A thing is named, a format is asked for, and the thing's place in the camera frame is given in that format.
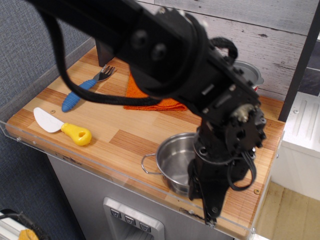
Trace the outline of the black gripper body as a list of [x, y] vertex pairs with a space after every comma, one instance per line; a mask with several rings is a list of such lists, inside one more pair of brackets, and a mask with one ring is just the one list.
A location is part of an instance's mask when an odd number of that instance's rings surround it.
[[223, 140], [206, 124], [198, 127], [193, 147], [203, 208], [204, 200], [216, 206], [218, 218], [228, 189], [244, 191], [254, 183], [257, 176], [255, 151], [230, 154]]

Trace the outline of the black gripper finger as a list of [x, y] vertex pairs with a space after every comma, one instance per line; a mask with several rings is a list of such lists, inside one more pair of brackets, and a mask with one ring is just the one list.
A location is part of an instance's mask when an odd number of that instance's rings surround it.
[[203, 211], [205, 223], [209, 227], [215, 227], [217, 224], [216, 214], [218, 213], [218, 208], [215, 205], [212, 205], [210, 202], [207, 203], [205, 200], [203, 201]]
[[198, 180], [198, 175], [196, 171], [196, 161], [193, 159], [188, 164], [188, 198], [193, 201], [194, 199], [202, 199], [203, 194], [201, 191], [201, 186]]

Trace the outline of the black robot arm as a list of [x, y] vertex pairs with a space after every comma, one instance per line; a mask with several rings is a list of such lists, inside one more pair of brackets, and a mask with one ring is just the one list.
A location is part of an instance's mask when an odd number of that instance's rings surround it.
[[[58, 71], [71, 91], [95, 103], [150, 106], [174, 99], [201, 118], [189, 164], [189, 198], [203, 202], [206, 224], [221, 214], [228, 189], [248, 171], [256, 176], [254, 148], [266, 138], [266, 119], [252, 82], [234, 67], [235, 45], [208, 38], [188, 13], [150, 13], [133, 0], [34, 0], [51, 37]], [[145, 98], [103, 95], [74, 84], [67, 72], [58, 20], [94, 37], [128, 63]]]

